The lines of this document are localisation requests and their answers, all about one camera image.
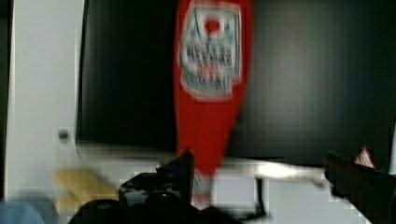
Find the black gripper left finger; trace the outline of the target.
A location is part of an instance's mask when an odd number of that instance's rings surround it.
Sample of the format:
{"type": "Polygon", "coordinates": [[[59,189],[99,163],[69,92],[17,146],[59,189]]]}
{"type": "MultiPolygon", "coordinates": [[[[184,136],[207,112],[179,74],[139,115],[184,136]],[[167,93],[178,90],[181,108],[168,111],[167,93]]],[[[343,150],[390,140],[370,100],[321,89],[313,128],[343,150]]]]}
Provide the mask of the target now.
{"type": "Polygon", "coordinates": [[[188,147],[181,156],[156,169],[142,173],[123,183],[119,188],[121,207],[144,209],[145,217],[157,219],[160,224],[182,224],[191,207],[194,178],[194,157],[188,147]]]}

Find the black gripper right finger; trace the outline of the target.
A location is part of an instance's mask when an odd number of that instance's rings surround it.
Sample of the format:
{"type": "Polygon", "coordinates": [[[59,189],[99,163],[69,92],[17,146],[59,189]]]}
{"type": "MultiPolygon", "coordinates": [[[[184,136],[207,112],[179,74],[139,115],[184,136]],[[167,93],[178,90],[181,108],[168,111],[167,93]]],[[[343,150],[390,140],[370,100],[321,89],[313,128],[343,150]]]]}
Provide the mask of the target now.
{"type": "Polygon", "coordinates": [[[331,194],[348,200],[372,224],[396,224],[394,175],[349,162],[334,153],[324,159],[331,194]]]}

